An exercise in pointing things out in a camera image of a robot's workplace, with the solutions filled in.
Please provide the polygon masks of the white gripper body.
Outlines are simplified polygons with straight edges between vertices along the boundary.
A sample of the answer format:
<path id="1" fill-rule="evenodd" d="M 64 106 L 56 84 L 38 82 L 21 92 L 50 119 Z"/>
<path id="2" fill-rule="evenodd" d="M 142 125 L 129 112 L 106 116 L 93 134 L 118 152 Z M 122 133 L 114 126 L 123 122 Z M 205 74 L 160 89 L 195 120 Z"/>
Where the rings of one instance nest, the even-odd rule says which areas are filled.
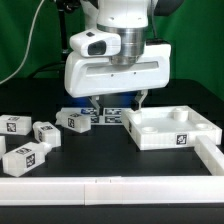
<path id="1" fill-rule="evenodd" d="M 162 88 L 170 77 L 169 44 L 148 45 L 133 65 L 113 65 L 109 57 L 83 58 L 72 52 L 65 67 L 65 89 L 73 97 Z"/>

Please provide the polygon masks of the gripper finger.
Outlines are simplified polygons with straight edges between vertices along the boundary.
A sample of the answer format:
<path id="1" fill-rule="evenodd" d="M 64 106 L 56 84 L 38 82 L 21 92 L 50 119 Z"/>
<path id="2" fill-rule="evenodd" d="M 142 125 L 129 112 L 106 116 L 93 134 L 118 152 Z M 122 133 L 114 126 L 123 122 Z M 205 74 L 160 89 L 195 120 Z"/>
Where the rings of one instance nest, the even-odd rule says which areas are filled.
<path id="1" fill-rule="evenodd" d="M 99 104 L 99 97 L 98 96 L 91 96 L 90 97 L 90 102 L 92 103 L 93 107 L 96 110 L 96 114 L 100 115 L 101 114 L 101 106 Z"/>
<path id="2" fill-rule="evenodd" d="M 135 96 L 135 98 L 131 101 L 131 109 L 133 111 L 137 111 L 140 110 L 142 107 L 142 103 L 144 101 L 144 99 L 147 96 L 147 91 L 146 90 L 140 90 L 137 95 Z"/>

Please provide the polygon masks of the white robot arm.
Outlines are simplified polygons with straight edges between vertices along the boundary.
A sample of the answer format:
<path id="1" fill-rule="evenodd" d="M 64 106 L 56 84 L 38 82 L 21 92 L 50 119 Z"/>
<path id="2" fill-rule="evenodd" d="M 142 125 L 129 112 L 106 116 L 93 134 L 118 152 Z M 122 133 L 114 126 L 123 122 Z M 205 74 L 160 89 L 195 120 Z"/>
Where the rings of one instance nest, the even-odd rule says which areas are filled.
<path id="1" fill-rule="evenodd" d="M 65 89 L 88 97 L 100 114 L 101 95 L 136 91 L 134 108 L 150 89 L 167 85 L 171 45 L 146 38 L 156 16 L 175 12 L 184 0 L 80 0 L 85 30 L 70 38 Z"/>

